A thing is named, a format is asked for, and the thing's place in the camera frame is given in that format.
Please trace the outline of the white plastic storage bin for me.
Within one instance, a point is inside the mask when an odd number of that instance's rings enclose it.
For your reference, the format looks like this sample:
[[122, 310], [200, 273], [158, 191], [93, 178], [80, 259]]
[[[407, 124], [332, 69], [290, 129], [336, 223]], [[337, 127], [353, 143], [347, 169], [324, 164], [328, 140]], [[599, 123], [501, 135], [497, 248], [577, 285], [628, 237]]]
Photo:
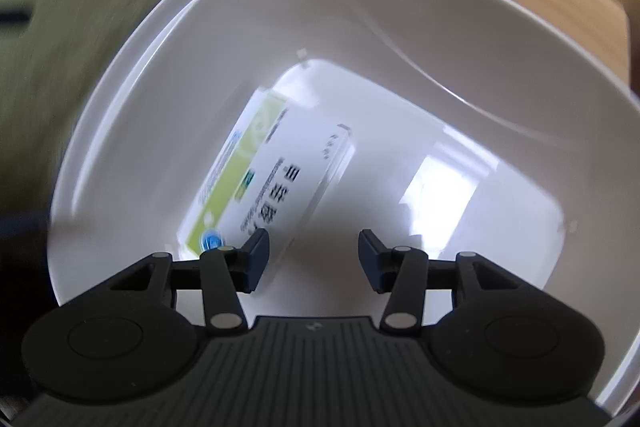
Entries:
[[102, 74], [67, 147], [48, 261], [60, 303], [154, 253], [250, 96], [349, 132], [343, 165], [277, 255], [249, 317], [378, 315], [363, 229], [450, 259], [475, 251], [587, 315], [592, 387], [639, 380], [639, 102], [510, 0], [160, 0]]

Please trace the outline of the green white medicine box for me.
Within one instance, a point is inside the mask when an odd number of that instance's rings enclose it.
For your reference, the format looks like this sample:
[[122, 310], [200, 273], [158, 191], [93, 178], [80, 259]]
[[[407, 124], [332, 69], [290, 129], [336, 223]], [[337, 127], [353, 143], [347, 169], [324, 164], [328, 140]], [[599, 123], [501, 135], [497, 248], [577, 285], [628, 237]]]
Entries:
[[276, 262], [352, 153], [349, 127], [259, 88], [246, 103], [177, 231], [180, 258], [240, 247], [258, 229]]

